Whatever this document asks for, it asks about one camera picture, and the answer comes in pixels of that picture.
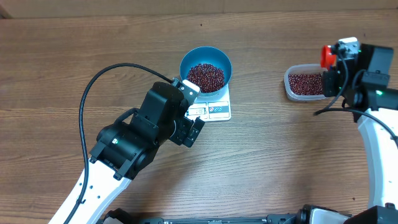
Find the red scoop with blue handle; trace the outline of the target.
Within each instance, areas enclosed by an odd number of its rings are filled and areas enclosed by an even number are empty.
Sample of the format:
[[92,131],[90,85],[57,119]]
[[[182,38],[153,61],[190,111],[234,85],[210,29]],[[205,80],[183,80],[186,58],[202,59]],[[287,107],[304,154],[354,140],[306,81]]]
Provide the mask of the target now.
[[334,66],[335,62],[336,62],[336,55],[332,54],[331,46],[324,45],[322,47],[321,59],[320,59],[321,67],[330,70],[332,66]]

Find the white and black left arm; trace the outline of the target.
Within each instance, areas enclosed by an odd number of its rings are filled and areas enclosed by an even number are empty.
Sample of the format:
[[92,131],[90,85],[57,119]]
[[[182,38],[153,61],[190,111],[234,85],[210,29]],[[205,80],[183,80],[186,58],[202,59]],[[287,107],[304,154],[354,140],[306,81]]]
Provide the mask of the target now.
[[139,109],[103,128],[90,151],[88,168],[51,223],[96,223],[112,201],[149,165],[166,141],[192,147],[204,121],[185,117],[200,93],[184,80],[156,82]]

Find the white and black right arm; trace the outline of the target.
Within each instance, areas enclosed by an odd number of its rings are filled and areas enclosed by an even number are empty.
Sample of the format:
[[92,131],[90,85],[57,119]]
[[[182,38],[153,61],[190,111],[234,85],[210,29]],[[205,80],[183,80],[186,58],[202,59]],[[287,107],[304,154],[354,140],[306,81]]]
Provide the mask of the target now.
[[339,112],[353,115],[362,136],[369,172],[368,209],[349,216],[304,205],[293,223],[397,223],[397,90],[388,87],[394,51],[361,44],[354,37],[322,49],[323,94]]

